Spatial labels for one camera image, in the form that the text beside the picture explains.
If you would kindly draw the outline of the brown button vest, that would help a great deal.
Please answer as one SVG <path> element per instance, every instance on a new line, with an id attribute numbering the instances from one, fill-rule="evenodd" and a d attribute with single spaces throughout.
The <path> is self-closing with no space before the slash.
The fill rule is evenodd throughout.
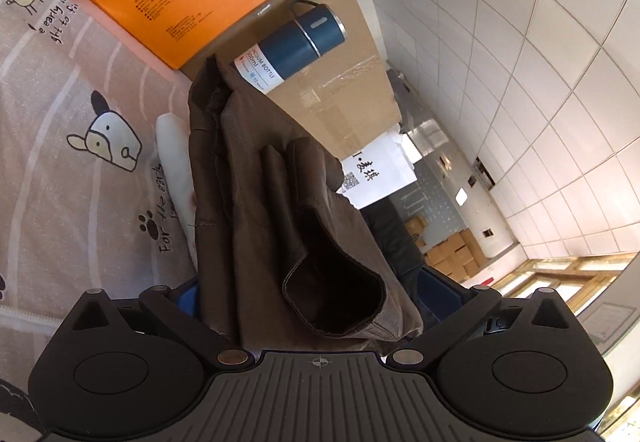
<path id="1" fill-rule="evenodd" d="M 343 351 L 419 335 L 418 308 L 340 161 L 228 64 L 189 94 L 203 322 L 250 352 Z"/>

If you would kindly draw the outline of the brown cardboard box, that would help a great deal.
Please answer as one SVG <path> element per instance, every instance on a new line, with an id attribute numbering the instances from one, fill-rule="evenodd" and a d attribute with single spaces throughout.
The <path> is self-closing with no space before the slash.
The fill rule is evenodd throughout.
<path id="1" fill-rule="evenodd" d="M 233 60 L 289 20 L 307 12 L 294 0 L 268 0 L 251 10 L 181 67 L 193 80 L 211 55 Z M 325 3 L 344 24 L 346 41 L 285 80 L 268 96 L 329 152 L 345 159 L 362 150 L 400 121 L 400 111 L 385 63 L 357 0 L 309 0 Z"/>

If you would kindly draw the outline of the dark blue vacuum bottle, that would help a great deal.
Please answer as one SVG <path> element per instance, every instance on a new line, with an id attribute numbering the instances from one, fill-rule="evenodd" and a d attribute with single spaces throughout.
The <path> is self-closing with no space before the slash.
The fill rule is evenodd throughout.
<path id="1" fill-rule="evenodd" d="M 234 61 L 240 76 L 268 94 L 347 40 L 347 30 L 325 3 L 293 0 L 289 20 Z"/>

